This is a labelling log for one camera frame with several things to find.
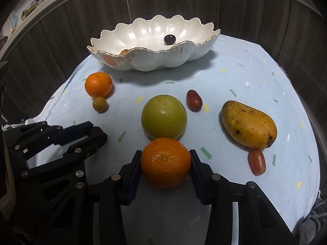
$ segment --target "tablecloth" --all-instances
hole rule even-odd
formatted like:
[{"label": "tablecloth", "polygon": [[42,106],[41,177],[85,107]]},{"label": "tablecloth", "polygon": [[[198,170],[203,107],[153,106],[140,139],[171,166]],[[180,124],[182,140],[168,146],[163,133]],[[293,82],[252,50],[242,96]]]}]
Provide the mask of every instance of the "tablecloth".
[{"label": "tablecloth", "polygon": [[[108,73],[114,84],[107,99],[109,108],[102,114],[94,111],[93,99],[84,89],[85,79],[97,71]],[[204,106],[198,113],[187,109],[185,98],[190,89],[202,97]],[[153,72],[117,71],[89,56],[56,91],[42,113],[27,123],[46,120],[49,125],[66,128],[91,121],[101,127],[108,141],[85,161],[88,183],[99,183],[119,172],[136,150],[149,143],[141,126],[141,112],[145,103],[159,94],[178,98],[187,110],[188,124],[180,142],[189,150],[195,149],[202,162],[229,181],[255,181],[294,232],[318,193],[318,150],[299,97],[260,45],[220,35],[202,58]],[[261,176],[254,176],[250,170],[249,148],[236,143],[222,126],[219,114],[227,100],[264,111],[276,123],[277,139],[263,150],[267,170]],[[50,146],[29,164],[32,167],[60,158],[66,149]],[[204,243],[210,206],[200,204],[190,178],[180,187],[165,190],[155,189],[141,178],[136,199],[132,205],[122,207],[122,214],[129,244],[151,241],[155,245],[200,245]],[[237,237],[234,204],[233,244],[237,244]]]}]

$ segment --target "white bowl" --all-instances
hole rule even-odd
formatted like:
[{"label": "white bowl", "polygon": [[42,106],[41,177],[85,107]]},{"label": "white bowl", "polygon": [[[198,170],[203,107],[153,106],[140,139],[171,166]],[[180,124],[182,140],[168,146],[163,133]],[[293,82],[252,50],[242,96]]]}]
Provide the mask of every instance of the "white bowl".
[{"label": "white bowl", "polygon": [[[166,45],[164,37],[176,37]],[[151,20],[137,18],[132,24],[119,23],[115,30],[103,30],[100,38],[91,38],[89,52],[100,62],[117,70],[153,71],[172,68],[205,55],[220,34],[212,23],[200,19],[185,20],[182,16],[166,19],[161,15]],[[125,55],[120,53],[129,50]]]}]

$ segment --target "orange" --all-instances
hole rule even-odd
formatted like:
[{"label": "orange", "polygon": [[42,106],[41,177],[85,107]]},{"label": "orange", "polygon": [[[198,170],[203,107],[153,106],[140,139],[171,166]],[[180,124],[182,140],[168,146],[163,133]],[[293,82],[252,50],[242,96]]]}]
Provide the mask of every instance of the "orange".
[{"label": "orange", "polygon": [[147,181],[159,188],[172,188],[190,173],[191,156],[185,146],[172,138],[157,138],[141,156],[141,170]]},{"label": "orange", "polygon": [[85,90],[92,98],[105,98],[112,89],[110,76],[103,72],[90,74],[85,81]]}]

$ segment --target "mango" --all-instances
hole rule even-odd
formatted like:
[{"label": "mango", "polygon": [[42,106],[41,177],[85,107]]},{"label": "mango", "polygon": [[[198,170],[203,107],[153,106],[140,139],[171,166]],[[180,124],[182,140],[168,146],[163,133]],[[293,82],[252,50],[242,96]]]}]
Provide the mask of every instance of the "mango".
[{"label": "mango", "polygon": [[240,102],[225,102],[221,119],[230,136],[242,145],[264,149],[277,138],[277,127],[269,115]]}]

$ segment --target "dark purple grape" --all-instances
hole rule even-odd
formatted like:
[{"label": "dark purple grape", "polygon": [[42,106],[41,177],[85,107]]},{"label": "dark purple grape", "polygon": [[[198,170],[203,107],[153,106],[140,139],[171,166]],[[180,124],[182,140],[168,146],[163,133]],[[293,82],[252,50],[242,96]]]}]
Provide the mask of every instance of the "dark purple grape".
[{"label": "dark purple grape", "polygon": [[167,36],[164,37],[163,41],[166,44],[171,45],[171,44],[175,43],[176,37],[174,35],[167,35]]}]

